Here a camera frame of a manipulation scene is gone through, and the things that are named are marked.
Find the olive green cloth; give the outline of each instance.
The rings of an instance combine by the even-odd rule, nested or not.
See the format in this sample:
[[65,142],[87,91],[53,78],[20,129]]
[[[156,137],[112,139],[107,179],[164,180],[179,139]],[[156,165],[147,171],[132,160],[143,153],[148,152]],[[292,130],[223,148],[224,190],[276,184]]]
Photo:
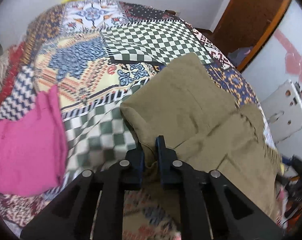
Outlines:
[[218,88],[195,53],[174,59],[120,109],[145,153],[145,188],[179,221],[178,195],[160,189],[155,138],[194,169],[217,169],[267,215],[275,209],[275,176],[281,157],[264,143],[263,119],[256,105],[238,108],[230,93]]

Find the silver screw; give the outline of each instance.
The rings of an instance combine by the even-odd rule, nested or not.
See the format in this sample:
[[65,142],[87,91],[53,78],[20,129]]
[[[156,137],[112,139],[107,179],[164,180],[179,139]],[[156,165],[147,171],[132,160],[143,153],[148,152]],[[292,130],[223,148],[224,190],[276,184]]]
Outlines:
[[129,162],[128,160],[122,160],[122,161],[120,161],[120,165],[121,165],[122,167],[129,166],[129,164],[130,164],[130,162]]
[[173,164],[174,167],[181,167],[182,166],[182,162],[180,160],[176,160],[172,164]]
[[217,171],[217,170],[211,171],[210,174],[214,178],[218,178],[221,175],[221,173],[219,171]]
[[82,172],[82,176],[83,177],[90,177],[92,175],[92,171],[90,171],[90,170],[85,170],[85,171],[83,171]]

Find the patterned blanket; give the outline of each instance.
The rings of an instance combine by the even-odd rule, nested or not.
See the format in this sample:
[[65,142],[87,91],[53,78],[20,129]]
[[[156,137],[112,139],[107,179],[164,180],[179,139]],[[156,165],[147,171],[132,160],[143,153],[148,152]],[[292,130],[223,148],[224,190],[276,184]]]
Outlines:
[[[61,187],[32,198],[0,193],[0,215],[16,234],[16,227],[25,226],[82,170],[107,169],[135,147],[136,135],[123,120],[120,103],[173,58],[189,52],[198,55],[212,81],[233,94],[237,104],[258,104],[250,85],[218,48],[166,12],[85,0],[54,6],[29,25],[25,66],[0,106],[0,120],[20,119],[32,109],[38,91],[58,84],[69,154]],[[125,196],[123,239],[180,239],[174,222],[146,192]]]

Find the pink cloth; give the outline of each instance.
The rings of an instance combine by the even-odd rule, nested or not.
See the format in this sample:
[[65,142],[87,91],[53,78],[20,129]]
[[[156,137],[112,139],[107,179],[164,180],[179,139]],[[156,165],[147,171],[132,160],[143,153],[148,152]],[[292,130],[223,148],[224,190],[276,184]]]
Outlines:
[[17,121],[0,121],[0,192],[32,196],[57,187],[65,172],[67,141],[58,88],[38,94]]

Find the wooden door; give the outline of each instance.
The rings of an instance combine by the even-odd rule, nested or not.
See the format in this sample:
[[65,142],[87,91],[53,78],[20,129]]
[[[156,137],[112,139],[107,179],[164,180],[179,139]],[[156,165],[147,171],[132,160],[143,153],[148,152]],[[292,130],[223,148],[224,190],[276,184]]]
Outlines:
[[281,7],[283,0],[231,0],[212,35],[225,54],[255,46]]

